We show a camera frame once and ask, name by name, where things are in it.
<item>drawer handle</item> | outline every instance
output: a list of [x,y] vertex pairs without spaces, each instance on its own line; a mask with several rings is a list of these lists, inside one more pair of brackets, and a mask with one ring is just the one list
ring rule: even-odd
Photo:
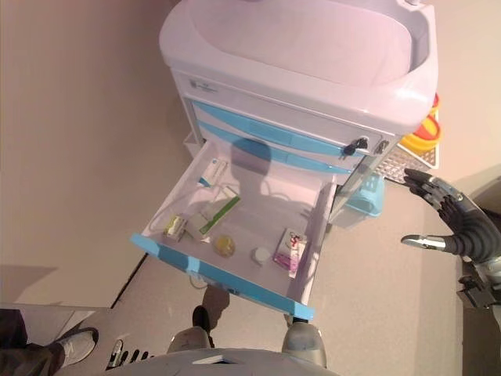
[[[295,132],[287,131],[270,125],[262,121],[250,119],[248,117],[234,114],[233,112],[222,110],[220,108],[210,106],[201,102],[194,102],[201,110],[207,112],[211,116],[220,121],[224,121],[227,125],[239,129],[251,136],[258,137],[276,143],[281,146],[292,147],[297,150],[308,151],[310,153],[334,155],[341,157],[344,155],[343,148],[331,145],[318,139],[313,139],[309,136],[300,135]],[[361,153],[353,153],[355,157],[362,157]]]

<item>lock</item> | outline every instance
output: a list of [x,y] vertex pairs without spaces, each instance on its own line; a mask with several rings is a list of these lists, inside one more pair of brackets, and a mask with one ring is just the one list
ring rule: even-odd
[[355,154],[355,151],[357,149],[367,149],[368,147],[369,147],[369,139],[367,137],[360,137],[359,139],[356,139],[343,149],[343,157],[344,158],[349,157]]

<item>metal robot arm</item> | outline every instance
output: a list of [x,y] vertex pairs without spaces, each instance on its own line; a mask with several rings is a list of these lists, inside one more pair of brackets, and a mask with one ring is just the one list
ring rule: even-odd
[[425,172],[406,169],[405,184],[423,198],[452,230],[452,236],[407,235],[401,242],[468,257],[458,296],[466,306],[501,305],[501,232],[464,193]]

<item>small box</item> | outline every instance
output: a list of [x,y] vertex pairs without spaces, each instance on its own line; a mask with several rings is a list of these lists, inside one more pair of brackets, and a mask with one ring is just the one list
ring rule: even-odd
[[165,226],[164,235],[169,239],[179,241],[185,232],[186,220],[179,215],[173,215]]
[[308,238],[303,233],[292,229],[285,229],[279,246],[273,256],[273,261],[289,270],[289,277],[295,278],[297,268],[303,252],[306,249]]
[[228,186],[224,186],[216,198],[208,203],[200,213],[192,215],[186,223],[186,231],[197,240],[209,236],[211,229],[228,214],[240,201],[240,196]]
[[228,167],[228,162],[212,158],[211,163],[209,163],[198,182],[203,186],[214,186],[221,178],[226,167]]

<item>yellow container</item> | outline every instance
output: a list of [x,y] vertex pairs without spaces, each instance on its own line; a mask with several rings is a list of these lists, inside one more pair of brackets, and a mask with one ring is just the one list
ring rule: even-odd
[[433,107],[430,110],[430,115],[435,116],[439,107],[440,107],[440,97],[438,96],[438,94],[435,93],[435,99],[433,101]]
[[414,134],[410,134],[401,139],[400,144],[417,155],[423,155],[427,151],[433,149],[439,141],[440,138],[428,140],[421,139]]

